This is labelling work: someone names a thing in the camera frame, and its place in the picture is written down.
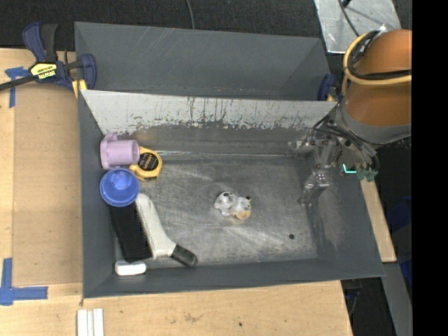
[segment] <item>wooden plank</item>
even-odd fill
[[[363,189],[369,217],[372,221],[372,228],[375,234],[375,239],[377,240],[381,260],[383,263],[394,263],[397,261],[397,255],[384,216],[384,210],[379,198],[377,186],[374,181],[368,182],[366,179],[363,179],[360,184]]]
[[[353,335],[338,281],[80,301],[65,296],[16,302],[0,308],[1,330],[75,335],[76,311],[102,308],[108,336]]]
[[[28,50],[1,49],[0,71],[27,68],[34,62]],[[2,91],[0,168],[5,178],[1,179],[0,205],[5,235],[1,250],[3,257],[10,257],[12,242],[13,285],[81,281],[79,132],[74,93],[31,82],[16,88],[15,108],[8,108],[8,99],[9,90]]]

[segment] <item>cardboard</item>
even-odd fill
[[[5,64],[27,68],[34,62],[28,50],[15,50]],[[31,82],[16,88],[13,110],[13,285],[79,282],[76,99],[62,87]]]

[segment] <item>tape measure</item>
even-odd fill
[[[157,178],[162,169],[162,158],[157,152],[140,146],[140,159],[137,164],[131,164],[129,170],[133,171],[136,177],[145,181],[146,179]]]

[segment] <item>blue tape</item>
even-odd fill
[[[44,300],[48,298],[48,286],[33,286],[30,288],[13,288],[13,259],[3,259],[1,273],[0,305],[11,306],[16,300]]]
[[[15,80],[17,77],[27,77],[30,75],[27,69],[23,67],[14,67],[12,69],[6,69],[5,74],[11,79]],[[15,87],[12,87],[9,92],[9,108],[15,106]]]

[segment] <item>white eraser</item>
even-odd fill
[[[117,260],[115,262],[115,272],[121,277],[127,275],[139,275],[146,271],[144,261],[127,262],[126,260]]]

